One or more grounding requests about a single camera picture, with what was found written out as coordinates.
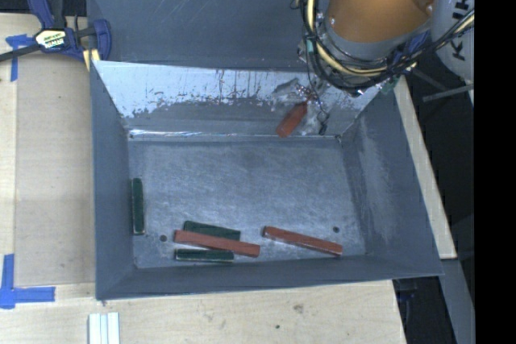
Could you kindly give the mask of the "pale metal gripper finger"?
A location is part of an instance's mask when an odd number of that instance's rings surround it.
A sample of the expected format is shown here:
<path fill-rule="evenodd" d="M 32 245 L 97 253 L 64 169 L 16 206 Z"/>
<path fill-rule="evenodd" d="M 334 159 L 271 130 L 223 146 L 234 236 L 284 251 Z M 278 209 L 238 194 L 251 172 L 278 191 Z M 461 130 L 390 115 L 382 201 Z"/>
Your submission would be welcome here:
<path fill-rule="evenodd" d="M 317 114 L 307 113 L 300 123 L 301 134 L 317 134 L 319 132 L 319 120 Z"/>
<path fill-rule="evenodd" d="M 294 78 L 291 81 L 278 85 L 273 90 L 274 100 L 297 100 L 300 95 L 298 92 L 298 79 Z"/>

